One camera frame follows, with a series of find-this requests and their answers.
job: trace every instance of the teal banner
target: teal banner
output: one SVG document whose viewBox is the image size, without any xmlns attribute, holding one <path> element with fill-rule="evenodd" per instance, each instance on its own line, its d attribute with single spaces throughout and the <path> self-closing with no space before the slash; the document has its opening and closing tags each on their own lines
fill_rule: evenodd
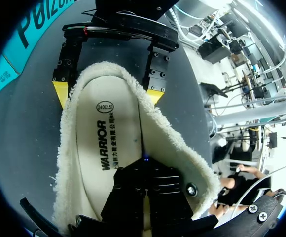
<svg viewBox="0 0 286 237">
<path fill-rule="evenodd" d="M 42 0 L 16 26 L 0 56 L 0 91 L 23 71 L 43 33 L 74 0 Z"/>
</svg>

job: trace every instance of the ceiling light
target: ceiling light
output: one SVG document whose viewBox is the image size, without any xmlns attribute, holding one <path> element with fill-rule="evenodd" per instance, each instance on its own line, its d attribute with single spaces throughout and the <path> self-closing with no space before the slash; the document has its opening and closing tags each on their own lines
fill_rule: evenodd
<svg viewBox="0 0 286 237">
<path fill-rule="evenodd" d="M 271 23 L 264 17 L 262 16 L 258 11 L 256 11 L 253 7 L 251 7 L 248 3 L 246 3 L 243 0 L 238 0 L 238 2 L 246 7 L 252 14 L 254 14 L 271 32 L 273 37 L 278 41 L 279 45 L 284 48 L 285 44 L 283 42 L 283 39 L 279 35 L 279 33 L 276 31 L 276 29 L 271 25 Z"/>
<path fill-rule="evenodd" d="M 237 9 L 234 8 L 235 13 L 237 13 L 244 21 L 246 21 L 247 23 L 249 23 L 248 19 L 242 14 L 240 13 Z"/>
</svg>

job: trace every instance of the insole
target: insole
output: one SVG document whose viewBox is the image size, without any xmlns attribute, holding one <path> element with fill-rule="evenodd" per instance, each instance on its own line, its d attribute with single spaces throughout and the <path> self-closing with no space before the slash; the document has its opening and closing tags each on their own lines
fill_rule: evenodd
<svg viewBox="0 0 286 237">
<path fill-rule="evenodd" d="M 123 79 L 98 77 L 84 87 L 77 108 L 76 137 L 84 189 L 101 220 L 116 169 L 141 158 L 138 102 Z"/>
</svg>

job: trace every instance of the metal bracket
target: metal bracket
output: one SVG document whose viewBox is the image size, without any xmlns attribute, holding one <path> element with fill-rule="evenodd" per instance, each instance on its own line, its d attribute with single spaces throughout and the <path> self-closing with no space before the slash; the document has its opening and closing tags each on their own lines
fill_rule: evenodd
<svg viewBox="0 0 286 237">
<path fill-rule="evenodd" d="M 97 21 L 96 24 L 85 22 L 65 25 L 62 30 L 66 42 L 62 45 L 58 67 L 54 69 L 52 77 L 62 107 L 69 91 L 76 83 L 82 43 L 92 37 L 152 41 L 148 48 L 150 55 L 143 78 L 143 87 L 154 103 L 165 93 L 165 76 L 170 60 L 168 54 L 179 47 L 178 34 L 175 30 L 159 22 L 126 13 L 110 15 L 105 22 Z"/>
</svg>

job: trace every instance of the gray table surface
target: gray table surface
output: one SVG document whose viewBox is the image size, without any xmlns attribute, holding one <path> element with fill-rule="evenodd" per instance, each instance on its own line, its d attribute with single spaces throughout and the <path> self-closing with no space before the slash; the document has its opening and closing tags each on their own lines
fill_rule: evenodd
<svg viewBox="0 0 286 237">
<path fill-rule="evenodd" d="M 37 43 L 23 73 L 0 92 L 0 188 L 30 229 L 32 223 L 19 200 L 26 197 L 49 220 L 55 201 L 52 177 L 57 173 L 62 108 L 51 78 L 65 41 L 62 26 L 90 20 L 80 13 L 94 7 L 92 1 L 78 1 L 60 15 Z M 149 44 L 140 39 L 89 39 L 83 44 L 78 69 L 111 61 L 141 81 Z M 187 145 L 211 165 L 205 112 L 193 70 L 182 47 L 170 56 L 166 93 L 157 106 Z"/>
</svg>

